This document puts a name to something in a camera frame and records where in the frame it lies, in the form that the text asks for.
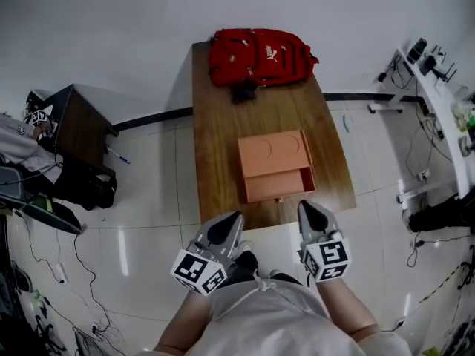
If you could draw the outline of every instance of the white desk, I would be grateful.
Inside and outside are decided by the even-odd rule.
[[[430,71],[426,76],[423,76],[419,70],[419,65],[417,63],[415,65],[409,63],[406,55],[401,49],[397,49],[396,55],[401,56],[401,65],[402,62],[405,62],[412,71],[414,78],[416,78],[419,83],[418,87],[425,92],[428,99],[427,105],[432,107],[433,112],[439,120],[442,132],[444,133],[444,137],[451,153],[459,196],[462,198],[475,186],[475,153],[471,152],[468,157],[463,157],[462,152],[460,151],[459,138],[463,136],[468,137],[468,134],[466,132],[462,133],[456,126],[451,111],[451,104],[455,100],[453,94],[448,90],[448,88],[443,88],[443,91],[439,94],[438,90],[435,89],[437,78],[432,71]],[[371,104],[368,105],[368,109],[370,109],[371,112],[385,110],[402,111],[404,110],[404,106],[399,104],[399,102],[406,93],[406,90],[401,90],[387,104]],[[445,180],[429,183],[414,191],[409,191],[405,194],[399,195],[399,202],[404,202],[411,197],[451,182],[453,181]]]

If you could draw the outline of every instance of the orange box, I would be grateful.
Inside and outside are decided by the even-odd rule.
[[[304,131],[237,139],[247,202],[315,190]]]

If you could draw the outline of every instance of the puma logo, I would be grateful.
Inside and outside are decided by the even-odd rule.
[[[266,46],[266,50],[267,50],[267,59],[273,59],[274,61],[277,61],[277,59],[275,59],[275,54],[277,54],[277,51],[276,50],[273,50],[270,46]]]
[[[19,125],[16,128],[16,133],[19,134],[20,136],[24,136],[25,132],[26,132],[26,130],[21,125]]]

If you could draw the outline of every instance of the red backpack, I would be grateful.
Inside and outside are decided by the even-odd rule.
[[[250,80],[288,85],[312,75],[318,59],[297,36],[271,29],[223,29],[213,37],[209,74],[215,85]]]

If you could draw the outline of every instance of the gray jacket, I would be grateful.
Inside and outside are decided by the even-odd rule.
[[[32,125],[0,114],[0,157],[5,163],[23,165],[29,171],[44,172],[45,177],[55,183],[61,168],[55,165],[54,154],[43,149],[33,139],[33,130]],[[56,162],[62,164],[62,157],[58,154]]]

